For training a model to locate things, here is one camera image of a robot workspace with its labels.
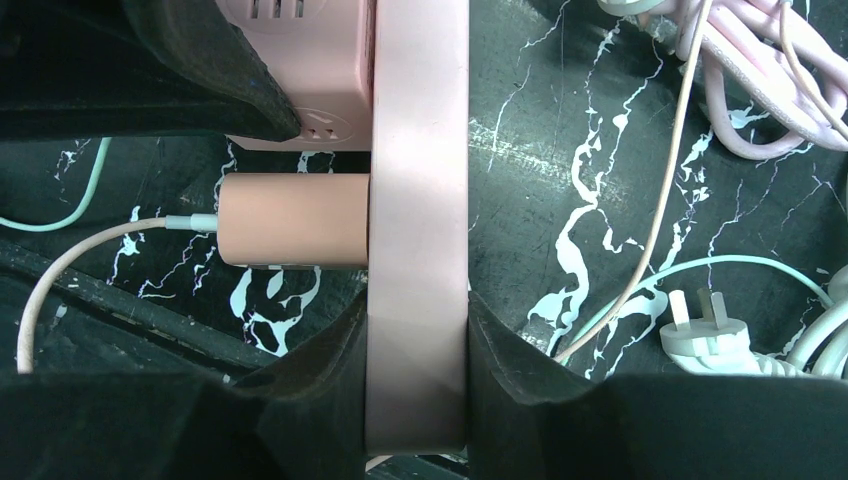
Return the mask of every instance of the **white cable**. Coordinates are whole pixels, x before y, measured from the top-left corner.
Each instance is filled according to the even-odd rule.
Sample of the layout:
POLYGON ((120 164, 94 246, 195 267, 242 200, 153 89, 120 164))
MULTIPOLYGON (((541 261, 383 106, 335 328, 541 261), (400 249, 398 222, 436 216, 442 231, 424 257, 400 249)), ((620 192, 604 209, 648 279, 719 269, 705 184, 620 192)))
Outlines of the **white cable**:
POLYGON ((827 340, 827 337, 845 323, 846 319, 848 319, 848 300, 836 302, 801 335, 795 347, 789 352, 789 356, 786 357, 786 361, 797 368, 804 368, 815 351, 827 340))
POLYGON ((822 350, 813 366, 813 374, 822 377, 842 377, 846 357, 848 357, 848 325, 843 324, 836 335, 830 339, 827 347, 822 350))
MULTIPOLYGON (((795 270, 794 268, 786 265, 784 263, 778 262, 777 260, 772 260, 770 258, 765 257, 754 257, 751 255, 716 255, 715 257, 706 257, 700 258, 698 260, 690 260, 688 262, 683 262, 677 265, 672 265, 665 270, 660 270, 659 272, 651 275, 650 277, 642 280, 636 285, 635 290, 642 290, 643 288, 649 288, 652 285, 656 285, 660 280, 674 275, 675 273, 683 272, 686 270, 690 270, 697 267, 703 267, 705 265, 718 265, 721 263, 748 263, 754 265, 764 265, 767 267, 774 268, 779 270, 795 280, 801 282, 802 285, 806 286, 810 289, 817 297, 819 297, 819 301, 825 308, 830 308, 834 301, 828 295, 828 292, 825 292, 819 285, 811 280, 809 277, 806 277, 803 273, 795 270)), ((833 279, 831 279, 830 286, 828 287, 830 294, 833 295, 833 298, 843 298, 848 297, 848 267, 840 270, 834 275, 833 279), (843 279, 844 282, 836 282, 834 279, 843 279)), ((577 331, 575 337, 580 338, 586 334, 592 327, 594 327, 601 318, 606 315, 610 308, 612 308, 615 300, 609 302, 604 306, 604 308, 600 309, 598 313, 596 313, 592 318, 586 322, 585 325, 580 327, 580 330, 577 331)))
POLYGON ((35 324, 38 321, 38 314, 41 311, 41 307, 44 305, 44 299, 47 297, 47 292, 50 291, 50 287, 53 285, 53 282, 55 282, 56 279, 62 275, 62 272, 64 272, 74 260, 79 258, 80 255, 113 238, 126 235, 127 233, 151 228, 186 229, 182 227, 192 227, 192 225, 194 225, 198 228, 204 229, 200 231, 214 231, 214 229, 217 228, 217 217, 213 217, 215 217, 215 215, 197 215, 196 218, 195 215, 192 215, 191 217, 168 216, 166 218, 149 218, 146 220, 139 220, 137 222, 125 223, 123 225, 118 225, 117 227, 104 230, 100 233, 96 233, 74 245, 67 252, 62 254, 61 257, 57 258, 56 261, 47 268, 38 280, 38 283, 35 285, 35 288, 32 289, 32 293, 24 307, 24 313, 21 316, 21 326, 18 331, 18 373, 32 373, 35 324))
POLYGON ((651 255, 654 253, 654 247, 657 243, 657 237, 659 237, 660 227, 662 227, 663 216, 665 215, 668 197, 671 193, 671 186, 674 181, 674 172, 677 169, 677 157, 680 154, 680 142, 683 136, 683 123, 686 117, 686 110, 689 106, 689 95, 692 92, 692 83, 695 79, 695 67, 698 63, 698 55, 701 51, 701 42, 704 39, 704 25, 707 23, 712 3, 712 0, 704 0, 701 5, 700 17, 698 18, 695 33, 692 38, 689 57, 686 61, 686 72, 683 75, 683 85, 680 87, 680 96, 677 99, 677 112, 674 115, 674 128, 671 134, 671 147, 668 152, 668 163, 666 164, 665 176, 663 177, 663 183, 660 187, 660 196, 657 199, 656 213, 654 213, 651 231, 648 234, 647 241, 645 242, 645 250, 642 252, 642 257, 639 259, 639 264, 636 266, 636 270, 630 277, 630 281, 627 282, 627 285, 624 287, 624 291, 622 291, 621 295, 618 296, 618 300, 616 300, 612 308, 609 309, 607 314, 604 315, 604 317, 594 327, 592 327, 591 330, 582 337, 575 339, 571 345, 566 347, 565 350, 555 357, 558 363, 562 363, 565 358, 574 354, 574 352, 579 350, 583 345, 586 345, 589 340, 594 338, 601 332, 601 330, 606 328, 610 322, 618 318, 618 312, 621 310, 621 307, 623 307, 628 298, 630 298, 630 294, 633 293, 636 285, 648 269, 648 264, 651 261, 651 255))
POLYGON ((794 366, 776 358, 751 352, 737 354, 687 357, 666 353, 675 365, 693 375, 732 375, 756 377, 808 377, 794 366))

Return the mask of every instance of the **pink cable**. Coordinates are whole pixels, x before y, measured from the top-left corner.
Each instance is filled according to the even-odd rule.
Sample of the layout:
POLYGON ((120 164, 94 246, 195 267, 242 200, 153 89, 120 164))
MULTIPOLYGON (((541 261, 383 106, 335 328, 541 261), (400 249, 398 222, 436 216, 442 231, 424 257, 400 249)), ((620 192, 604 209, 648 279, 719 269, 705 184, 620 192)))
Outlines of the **pink cable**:
MULTIPOLYGON (((767 160, 788 154, 805 141, 848 151, 848 139, 834 130, 797 79, 786 56, 759 40, 780 44, 781 0, 715 0, 703 42, 704 84, 710 121, 719 140, 736 155, 767 160), (789 129, 781 139, 756 145, 730 123, 724 91, 729 73, 772 117, 789 129)), ((666 0, 648 13, 667 15, 678 25, 677 56, 686 59, 701 0, 666 0)), ((848 108, 848 62, 821 35, 790 10, 787 18, 798 56, 813 64, 823 78, 821 93, 837 117, 848 108)), ((808 71, 801 73, 815 85, 808 71)))

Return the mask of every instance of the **white plug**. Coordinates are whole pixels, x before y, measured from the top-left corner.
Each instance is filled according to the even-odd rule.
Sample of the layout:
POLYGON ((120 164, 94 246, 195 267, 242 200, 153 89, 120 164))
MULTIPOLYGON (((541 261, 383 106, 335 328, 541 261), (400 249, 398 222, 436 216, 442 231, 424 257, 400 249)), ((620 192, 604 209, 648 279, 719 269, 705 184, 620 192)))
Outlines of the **white plug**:
POLYGON ((698 292, 704 318, 691 320, 683 292, 669 293, 674 323, 660 329, 666 355, 695 375, 806 376, 789 363, 751 352, 748 325, 727 316, 724 296, 698 292))

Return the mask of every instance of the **pink charger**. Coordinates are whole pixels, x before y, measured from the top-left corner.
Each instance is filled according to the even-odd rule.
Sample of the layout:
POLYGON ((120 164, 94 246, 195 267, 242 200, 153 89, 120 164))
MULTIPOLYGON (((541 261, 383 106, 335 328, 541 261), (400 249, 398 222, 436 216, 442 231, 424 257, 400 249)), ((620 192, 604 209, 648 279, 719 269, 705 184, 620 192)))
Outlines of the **pink charger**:
POLYGON ((297 110, 286 142, 230 137, 247 150, 371 150, 375 0, 216 0, 297 110))

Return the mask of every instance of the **teal cable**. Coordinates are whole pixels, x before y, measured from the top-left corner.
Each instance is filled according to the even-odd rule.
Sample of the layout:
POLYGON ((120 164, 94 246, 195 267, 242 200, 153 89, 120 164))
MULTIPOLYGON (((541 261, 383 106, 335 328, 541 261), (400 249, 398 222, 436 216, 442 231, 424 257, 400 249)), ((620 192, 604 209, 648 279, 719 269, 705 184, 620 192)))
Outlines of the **teal cable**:
MULTIPOLYGON (((812 290, 813 293, 815 293, 819 297, 819 299, 821 299, 822 305, 824 305, 825 308, 830 308, 831 306, 833 306, 833 300, 828 296, 828 294, 816 282, 810 280, 803 273, 799 272, 798 270, 795 270, 789 265, 778 262, 777 260, 772 260, 770 258, 765 257, 754 257, 750 255, 719 255, 717 257, 701 258, 699 260, 692 260, 690 262, 684 262, 679 265, 674 265, 665 270, 657 272, 654 275, 651 275, 650 277, 639 282, 639 284, 636 285, 636 288, 633 289, 633 293, 635 294, 643 288, 648 288, 656 284, 663 278, 673 275, 677 272, 690 270, 696 267, 703 267, 704 265, 712 265, 715 263, 755 263, 758 265, 765 265, 768 267, 776 268, 777 270, 780 270, 781 272, 791 276, 792 278, 806 285, 807 288, 812 290)), ((601 318, 603 318, 604 314, 606 314, 607 311, 612 308, 612 305, 615 303, 616 300, 618 300, 618 297, 606 304, 606 306, 604 306, 601 311, 599 311, 592 318, 590 318, 589 321, 586 322, 586 324, 583 325, 580 330, 577 331, 577 334, 574 336, 574 338, 577 339, 582 337, 586 334, 586 332, 588 332, 592 327, 594 327, 595 324, 601 321, 601 318)), ((568 363, 568 358, 565 358, 562 361, 563 365, 565 365, 566 363, 568 363)))
POLYGON ((111 143, 112 137, 103 137, 103 139, 100 140, 100 148, 97 150, 97 158, 94 160, 94 166, 91 168, 91 176, 88 179, 88 186, 85 187, 85 193, 82 196, 82 200, 80 200, 79 205, 77 205, 77 208, 73 211, 73 213, 58 222, 47 225, 29 225, 26 223, 13 222, 7 218, 0 217, 0 225, 14 228, 15 230, 22 230, 24 232, 52 232, 54 230, 65 228, 79 220, 82 214, 88 209, 88 205, 91 203, 92 197, 94 197, 94 191, 97 190, 97 182, 100 181, 100 172, 103 170, 103 164, 106 163, 106 154, 109 153, 109 145, 111 143))

